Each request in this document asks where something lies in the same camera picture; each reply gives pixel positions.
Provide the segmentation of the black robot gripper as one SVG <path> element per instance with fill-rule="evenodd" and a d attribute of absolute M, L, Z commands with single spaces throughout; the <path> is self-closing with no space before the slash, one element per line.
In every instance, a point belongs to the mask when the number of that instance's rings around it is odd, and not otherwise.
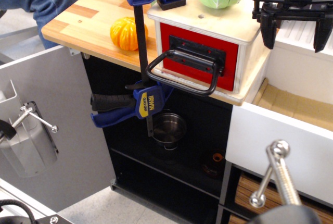
<path fill-rule="evenodd" d="M 253 0 L 252 18 L 260 22 L 264 45 L 275 45 L 276 20 L 315 21 L 313 47 L 321 52 L 332 33 L 332 0 Z"/>

